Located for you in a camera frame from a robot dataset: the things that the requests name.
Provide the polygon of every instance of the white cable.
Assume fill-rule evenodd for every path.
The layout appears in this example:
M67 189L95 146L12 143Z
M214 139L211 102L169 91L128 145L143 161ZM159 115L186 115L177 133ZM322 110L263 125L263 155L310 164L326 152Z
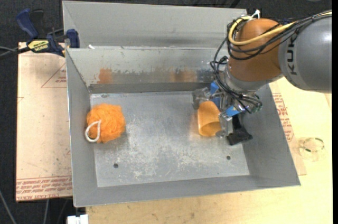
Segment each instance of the white cable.
M257 15L258 18L260 18L260 10L256 9L251 18L253 18L255 15Z
M97 124L97 136L96 136L96 138L92 139L92 138L89 137L88 134L89 134L89 129L95 124ZM97 122L93 122L90 125L88 125L86 132L84 133L86 140L88 140L89 142L92 142L92 143L97 142L100 138L100 126L101 126L101 120L99 120Z

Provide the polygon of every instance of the blue clamp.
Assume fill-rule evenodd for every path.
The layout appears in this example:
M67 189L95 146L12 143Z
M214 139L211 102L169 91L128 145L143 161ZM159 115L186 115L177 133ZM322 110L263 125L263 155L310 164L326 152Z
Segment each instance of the blue clamp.
M211 95L213 95L219 88L220 87L218 87L218 85L215 82L212 82L210 84L210 93L211 93ZM221 105L221 98L220 97L215 97L215 98L211 99L211 101L213 101L216 104L216 106L218 108L220 108L220 105Z
M71 48L79 48L80 47L80 40L79 40L79 34L74 29L69 29L66 32L66 36L68 37L70 41L70 47Z
M39 13L38 21L42 21L43 13ZM64 56L64 48L56 41L56 39L67 37L70 40L70 47L71 48L79 48L80 47L80 40L76 30L70 29L67 30L66 35L54 38L55 34L48 33L45 35L46 40L39 39L39 32L35 28L31 18L30 18L30 9L24 9L16 16L16 21L19 27L28 33L30 39L27 41L27 48L25 51L33 51L35 53L43 53L48 52L60 56Z
M17 14L15 19L21 30L28 33L28 35L31 37L30 40L39 36L38 31L36 30L30 19L30 9L27 8L22 10L20 13Z

